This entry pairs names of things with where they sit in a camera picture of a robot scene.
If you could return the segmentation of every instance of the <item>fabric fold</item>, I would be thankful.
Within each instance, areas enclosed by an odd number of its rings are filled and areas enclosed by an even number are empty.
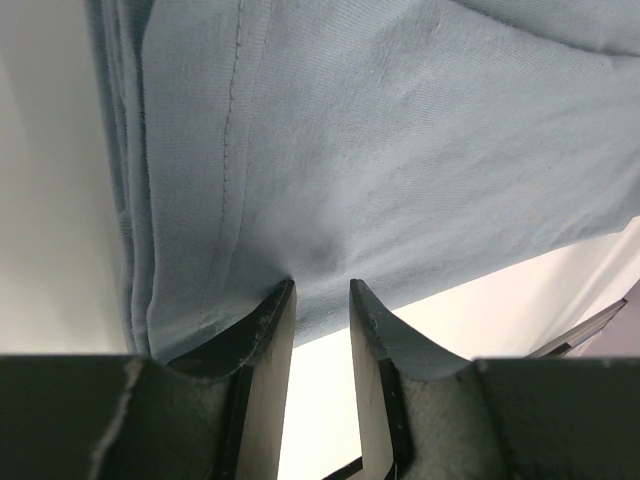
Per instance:
[[[640,213],[629,2],[89,2],[136,351],[285,278],[303,343],[350,278],[396,308]]]

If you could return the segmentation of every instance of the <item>white surface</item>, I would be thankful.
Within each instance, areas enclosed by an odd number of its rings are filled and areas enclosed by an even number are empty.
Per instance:
[[[620,234],[550,252],[395,313],[466,358],[522,356],[622,298],[638,278],[640,218]],[[346,329],[294,350],[278,478],[321,479],[359,456]]]
[[[125,351],[79,0],[0,2],[0,352]]]

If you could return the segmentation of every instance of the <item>stitching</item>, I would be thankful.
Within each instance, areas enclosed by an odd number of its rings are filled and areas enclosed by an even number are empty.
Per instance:
[[[251,112],[254,111],[255,105],[255,97],[256,97],[256,86],[258,84],[258,77],[260,76],[260,71],[262,70],[262,64],[264,62],[265,51],[267,47],[267,39],[269,38],[269,32],[271,31],[271,18],[273,17],[273,8],[274,8],[274,0],[271,0],[269,5],[269,19],[267,20],[267,29],[264,35],[264,42],[262,44],[262,52],[260,53],[260,60],[258,62],[258,67],[256,68],[256,74],[253,78],[253,84],[251,85]],[[251,136],[253,134],[253,119],[254,115],[251,114],[251,119],[249,120],[249,133],[247,134],[247,161],[244,169],[244,189],[242,192],[242,210],[240,211],[240,227],[238,228],[238,238],[233,246],[233,250],[231,251],[231,258],[229,260],[229,264],[233,263],[233,257],[236,254],[238,249],[238,240],[240,235],[242,235],[242,227],[244,226],[244,211],[247,205],[247,179],[249,178],[249,166],[251,164],[251,158],[249,157],[249,147],[251,146]]]
[[[209,273],[207,274],[207,282],[202,296],[202,303],[200,305],[200,313],[198,315],[198,323],[202,323],[202,316],[204,314],[204,307],[206,301],[209,298],[209,286],[211,284],[211,278],[213,276],[213,267],[215,265],[218,248],[222,242],[222,232],[224,231],[224,224],[226,218],[226,201],[227,201],[227,160],[229,157],[229,127],[231,124],[231,114],[233,113],[233,85],[236,79],[236,72],[238,70],[238,58],[240,51],[240,32],[242,30],[242,0],[238,1],[238,21],[236,23],[236,45],[235,45],[235,58],[233,60],[233,68],[231,70],[231,80],[229,81],[229,110],[227,111],[227,119],[224,124],[224,142],[222,148],[222,219],[220,221],[220,229],[218,231],[218,239],[216,241],[216,247],[214,248],[213,258],[209,266]]]

